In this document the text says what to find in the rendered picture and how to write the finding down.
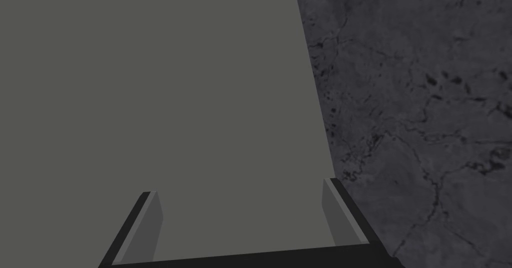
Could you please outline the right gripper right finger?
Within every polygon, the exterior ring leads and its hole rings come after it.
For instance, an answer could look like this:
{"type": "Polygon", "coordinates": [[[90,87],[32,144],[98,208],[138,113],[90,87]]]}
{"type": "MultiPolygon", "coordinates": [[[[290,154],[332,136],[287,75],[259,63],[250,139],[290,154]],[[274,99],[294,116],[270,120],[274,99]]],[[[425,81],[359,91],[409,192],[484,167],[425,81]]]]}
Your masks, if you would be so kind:
{"type": "Polygon", "coordinates": [[[321,206],[336,246],[381,243],[338,179],[323,179],[321,206]]]}

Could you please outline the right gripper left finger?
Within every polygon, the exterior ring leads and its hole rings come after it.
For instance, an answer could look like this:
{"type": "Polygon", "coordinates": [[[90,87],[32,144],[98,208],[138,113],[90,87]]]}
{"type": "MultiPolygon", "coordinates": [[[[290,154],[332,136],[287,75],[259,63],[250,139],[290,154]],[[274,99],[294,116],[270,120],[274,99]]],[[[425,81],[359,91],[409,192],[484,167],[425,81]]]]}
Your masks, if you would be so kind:
{"type": "Polygon", "coordinates": [[[143,192],[99,266],[145,267],[153,262],[163,220],[158,192],[143,192]]]}

